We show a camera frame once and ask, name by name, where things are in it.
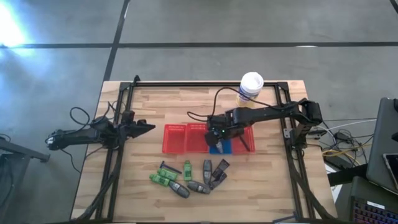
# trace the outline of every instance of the gray floor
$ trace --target gray floor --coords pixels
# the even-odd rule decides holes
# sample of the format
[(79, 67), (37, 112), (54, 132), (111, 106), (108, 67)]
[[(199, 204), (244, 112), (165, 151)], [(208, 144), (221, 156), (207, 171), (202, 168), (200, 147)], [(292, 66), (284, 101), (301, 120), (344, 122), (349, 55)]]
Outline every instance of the gray floor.
[[(0, 1), (4, 44), (112, 43), (123, 0)], [(131, 0), (121, 42), (398, 41), (388, 0)], [(79, 175), (44, 139), (78, 126), (72, 106), (93, 116), (110, 49), (0, 49), (0, 133), (51, 154), (32, 161), (10, 223), (69, 218)], [(324, 119), (371, 118), (398, 97), (398, 47), (119, 49), (111, 80), (305, 80)], [(329, 122), (337, 126), (348, 122)], [(347, 127), (372, 133), (374, 123)], [(328, 137), (322, 141), (331, 143)], [(85, 147), (69, 147), (81, 168)]]

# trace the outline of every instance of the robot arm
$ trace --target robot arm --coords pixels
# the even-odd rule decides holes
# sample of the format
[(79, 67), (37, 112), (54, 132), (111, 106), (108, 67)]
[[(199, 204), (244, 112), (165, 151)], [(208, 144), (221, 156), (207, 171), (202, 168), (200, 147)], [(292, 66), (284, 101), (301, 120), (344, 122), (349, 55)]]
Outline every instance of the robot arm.
[(226, 111), (225, 114), (208, 116), (206, 143), (209, 146), (217, 145), (222, 139), (242, 135), (245, 127), (256, 122), (281, 118), (293, 118), (300, 123), (296, 129), (291, 130), (290, 139), (292, 145), (302, 148), (307, 146), (305, 136), (311, 127), (322, 123), (319, 104), (305, 98), (299, 102), (289, 102), (283, 107), (235, 108)]
[(71, 131), (56, 130), (47, 139), (47, 147), (50, 150), (64, 149), (71, 145), (100, 143), (108, 149), (118, 147), (123, 136), (136, 138), (155, 128), (155, 125), (147, 124), (146, 120), (134, 121), (134, 112), (124, 111), (121, 123), (114, 126), (105, 116), (96, 118), (91, 122), (90, 128)]

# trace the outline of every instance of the green object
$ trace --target green object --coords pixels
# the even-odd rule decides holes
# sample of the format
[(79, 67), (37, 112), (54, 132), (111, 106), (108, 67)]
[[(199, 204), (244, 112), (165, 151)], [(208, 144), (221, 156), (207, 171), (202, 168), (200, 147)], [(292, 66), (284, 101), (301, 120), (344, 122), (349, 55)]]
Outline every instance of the green object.
[(170, 180), (167, 178), (161, 177), (157, 174), (151, 174), (151, 175), (149, 175), (149, 178), (151, 181), (155, 182), (156, 184), (160, 184), (165, 187), (169, 186)]
[(160, 176), (166, 177), (167, 179), (170, 179), (170, 180), (175, 180), (175, 179), (177, 179), (177, 175), (178, 175), (178, 174), (176, 174), (175, 172), (172, 172), (172, 171), (169, 171), (169, 170), (163, 169), (163, 168), (158, 169), (158, 170), (157, 170), (157, 173), (158, 173)]
[(185, 161), (184, 163), (184, 180), (192, 180), (192, 165), (189, 161)]

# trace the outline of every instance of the red plastic bin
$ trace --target red plastic bin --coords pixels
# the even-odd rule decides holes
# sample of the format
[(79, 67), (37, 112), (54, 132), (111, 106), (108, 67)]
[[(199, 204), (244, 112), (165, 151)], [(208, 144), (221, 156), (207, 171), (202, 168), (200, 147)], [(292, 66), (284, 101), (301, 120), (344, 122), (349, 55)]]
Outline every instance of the red plastic bin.
[(184, 139), (185, 139), (184, 124), (166, 124), (164, 126), (163, 135), (163, 153), (184, 154)]
[(208, 153), (206, 144), (206, 124), (188, 123), (185, 130), (184, 149), (186, 153)]
[(253, 129), (251, 126), (244, 129), (243, 139), (244, 142), (246, 142), (246, 144), (249, 146), (250, 152), (246, 150), (240, 138), (236, 137), (232, 139), (232, 154), (249, 154), (256, 151), (256, 148), (254, 147)]

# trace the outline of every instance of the cable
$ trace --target cable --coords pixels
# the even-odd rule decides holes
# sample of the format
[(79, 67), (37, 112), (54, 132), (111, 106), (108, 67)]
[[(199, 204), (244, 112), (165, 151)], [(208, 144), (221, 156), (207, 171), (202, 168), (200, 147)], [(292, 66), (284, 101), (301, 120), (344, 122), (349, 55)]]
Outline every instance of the cable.
[(353, 168), (354, 166), (355, 166), (355, 161), (356, 161), (356, 151), (354, 151), (354, 155), (355, 155), (355, 157), (354, 157), (354, 161), (353, 161), (353, 163), (351, 164), (351, 168)]
[(317, 145), (317, 144), (307, 144), (307, 145), (308, 145), (308, 146), (316, 146), (316, 147), (319, 147), (321, 150), (323, 150), (322, 146)]
[[(94, 125), (94, 124), (98, 124), (98, 123), (102, 122), (102, 121), (105, 119), (106, 115), (108, 114), (110, 108), (112, 108), (112, 109), (114, 110), (114, 108), (112, 107), (111, 103), (108, 102), (108, 107), (107, 107), (107, 109), (106, 109), (105, 114), (103, 115), (103, 117), (102, 117), (101, 119), (99, 119), (98, 121), (90, 122), (91, 118), (90, 118), (89, 114), (87, 113), (87, 111), (85, 111), (83, 108), (80, 108), (80, 107), (78, 107), (78, 106), (72, 107), (72, 108), (70, 109), (70, 111), (69, 111), (69, 117), (70, 117), (76, 124), (80, 124), (80, 125), (81, 125), (81, 128), (79, 128), (79, 129), (77, 129), (77, 130), (74, 130), (74, 131), (70, 131), (70, 132), (68, 132), (68, 133), (63, 133), (63, 134), (73, 134), (73, 133), (76, 133), (76, 132), (78, 132), (78, 131), (83, 130), (83, 128), (87, 127), (88, 125)], [(76, 120), (76, 119), (73, 117), (73, 110), (80, 110), (81, 112), (83, 112), (83, 113), (87, 116), (87, 122), (86, 122), (86, 123), (82, 123), (82, 122)], [(55, 137), (55, 136), (61, 136), (61, 135), (63, 135), (63, 134), (54, 134), (54, 135), (51, 135), (51, 136), (49, 136), (48, 138), (46, 138), (46, 139), (44, 140), (44, 142), (47, 144), (47, 141), (48, 141), (50, 138)]]
[(66, 153), (66, 154), (68, 154), (68, 155), (70, 156), (70, 162), (72, 163), (73, 168), (74, 168), (79, 174), (81, 174), (81, 172), (75, 167), (75, 164), (73, 163), (73, 156), (72, 156), (72, 154), (70, 154), (69, 152), (67, 152), (67, 151), (65, 151), (65, 150), (63, 150), (63, 149), (61, 149), (61, 151), (64, 152), (64, 153)]
[(358, 122), (353, 122), (353, 123), (350, 123), (350, 124), (343, 124), (343, 125), (339, 125), (339, 126), (336, 126), (336, 127), (329, 128), (329, 131), (332, 130), (332, 129), (336, 129), (336, 128), (341, 128), (341, 127), (345, 127), (345, 126), (349, 126), (349, 125), (353, 125), (353, 124), (371, 122), (371, 121), (375, 121), (375, 120), (377, 120), (377, 119), (366, 120), (366, 121), (358, 121)]
[(8, 136), (7, 134), (1, 134), (0, 133), (0, 136), (4, 136), (4, 137), (7, 137), (8, 138), (8, 141), (7, 142), (11, 142), (11, 137), (10, 136)]
[[(117, 100), (116, 101), (113, 101), (113, 103), (112, 103), (112, 110), (113, 110), (113, 113), (115, 113), (116, 112), (116, 109), (114, 108), (114, 104), (116, 103), (116, 102), (118, 102)], [(124, 105), (124, 109), (126, 109), (126, 104), (124, 103), (124, 102), (122, 102), (122, 105)]]
[[(339, 129), (338, 132), (339, 132), (339, 133), (345, 132), (345, 133), (349, 136), (348, 141), (350, 141), (350, 143), (351, 143), (351, 145), (352, 145), (353, 147), (355, 147), (355, 144), (357, 144), (358, 146), (362, 146), (362, 143), (360, 143), (360, 142), (357, 141), (356, 139), (353, 139), (353, 135), (351, 134), (351, 131), (348, 131), (347, 129)], [(365, 163), (368, 163), (368, 158), (366, 157), (366, 153), (365, 153), (364, 148), (363, 148), (363, 147), (360, 147), (360, 149), (362, 150), (362, 154), (361, 154), (359, 157), (364, 156), (364, 158), (365, 158)]]
[(349, 151), (352, 151), (352, 150), (357, 149), (357, 148), (360, 148), (360, 147), (371, 146), (371, 145), (372, 145), (372, 144), (363, 144), (362, 146), (357, 146), (357, 147), (352, 147), (352, 148), (349, 148), (349, 149), (345, 149), (345, 150), (342, 150), (342, 151), (340, 151), (340, 152), (338, 152), (338, 153), (334, 153), (334, 154), (332, 154), (332, 155), (326, 155), (326, 153), (331, 152), (331, 151), (334, 151), (334, 150), (332, 150), (332, 149), (323, 151), (322, 153), (324, 154), (324, 156), (333, 157), (333, 156), (339, 156), (339, 155), (341, 155), (341, 154), (345, 154), (345, 153), (347, 153), (347, 152), (349, 152)]
[[(298, 105), (298, 103), (295, 103), (295, 104), (292, 104), (292, 105), (287, 106), (287, 107), (272, 106), (272, 105), (269, 105), (269, 104), (267, 104), (267, 103), (263, 103), (263, 102), (260, 102), (260, 101), (253, 100), (252, 98), (246, 96), (245, 94), (239, 92), (238, 90), (235, 90), (234, 88), (231, 88), (231, 87), (223, 87), (223, 88), (220, 88), (219, 90), (217, 90), (217, 92), (216, 92), (216, 94), (215, 94), (215, 96), (214, 96), (213, 111), (211, 112), (210, 117), (213, 117), (213, 116), (214, 116), (214, 113), (215, 113), (215, 111), (216, 111), (216, 101), (217, 101), (218, 93), (219, 93), (221, 90), (227, 90), (227, 89), (228, 89), (228, 90), (232, 90), (232, 91), (234, 91), (234, 92), (236, 92), (236, 93), (239, 93), (241, 96), (243, 96), (244, 98), (246, 98), (247, 100), (249, 100), (249, 101), (251, 101), (251, 102), (255, 102), (255, 103), (258, 103), (258, 104), (260, 104), (260, 105), (267, 106), (267, 107), (272, 108), (272, 109), (274, 109), (274, 110), (282, 111), (282, 110), (286, 110), (286, 109), (289, 109), (289, 108), (292, 108), (292, 107)], [(195, 121), (207, 122), (207, 120), (205, 121), (205, 120), (200, 120), (200, 119), (194, 118), (194, 117), (190, 116), (190, 114), (193, 114), (193, 115), (198, 116), (198, 117), (201, 117), (201, 118), (206, 118), (208, 115), (195, 114), (195, 113), (192, 113), (191, 111), (188, 111), (188, 112), (187, 112), (188, 117), (190, 117), (191, 119), (194, 119)]]
[(303, 150), (303, 149), (301, 149), (300, 151), (301, 151), (301, 156), (304, 158), (304, 155), (305, 155), (305, 152), (304, 152), (304, 150)]
[[(374, 136), (374, 134), (368, 134), (368, 135), (364, 135), (364, 136), (356, 136), (356, 137), (353, 137), (353, 139), (354, 139), (354, 138), (365, 138), (365, 137), (371, 137), (371, 138), (373, 138), (373, 136)], [(329, 145), (329, 144), (324, 143), (324, 142), (322, 142), (322, 141), (319, 141), (319, 142), (322, 143), (322, 144), (325, 144), (325, 145), (329, 146), (329, 149), (333, 149), (337, 144), (342, 143), (342, 142), (344, 142), (344, 141), (337, 142), (336, 144), (333, 144), (333, 145)]]
[(7, 199), (10, 197), (12, 188), (14, 188), (14, 175), (12, 174), (12, 167), (11, 167), (11, 165), (9, 164), (8, 159), (7, 159), (7, 158), (4, 158), (4, 159), (6, 160), (6, 161), (4, 162), (4, 164), (7, 164), (7, 165), (8, 165), (8, 172), (9, 172), (9, 176), (10, 176), (10, 180), (11, 180), (11, 186), (10, 186), (10, 188), (9, 188), (9, 190), (8, 190), (8, 193), (7, 193), (6, 197), (4, 198), (4, 200), (3, 200), (3, 201), (1, 202), (1, 204), (0, 204), (0, 208), (2, 208), (2, 207), (6, 204)]
[(95, 153), (95, 152), (97, 152), (97, 151), (99, 151), (100, 149), (103, 149), (103, 148), (104, 148), (104, 146), (101, 146), (101, 147), (95, 149), (95, 150), (92, 151), (91, 153), (87, 154), (87, 156), (85, 157), (85, 159), (87, 159), (87, 157), (89, 157), (90, 155), (92, 155), (92, 153)]
[[(341, 152), (339, 152), (339, 151), (336, 151), (336, 150), (330, 150), (330, 152), (337, 152), (337, 153), (341, 153)], [(358, 165), (361, 165), (354, 157), (352, 157), (351, 155), (349, 155), (349, 154), (345, 154), (345, 155), (347, 155), (348, 157), (350, 157), (351, 159), (353, 159), (354, 160), (354, 162), (356, 162)]]
[(323, 121), (361, 121), (361, 120), (368, 120), (368, 119), (377, 119), (377, 118), (329, 119), (329, 120), (323, 120)]
[(331, 138), (332, 138), (332, 140), (333, 140), (333, 143), (335, 143), (336, 144), (336, 138), (335, 138), (335, 135), (331, 132), (331, 131), (329, 131), (329, 129), (328, 129), (328, 127), (327, 128), (324, 128), (324, 127), (322, 127), (322, 126), (316, 126), (316, 128), (320, 128), (320, 129), (323, 129), (323, 130), (325, 130), (327, 133), (329, 133), (330, 134), (330, 136), (331, 136)]

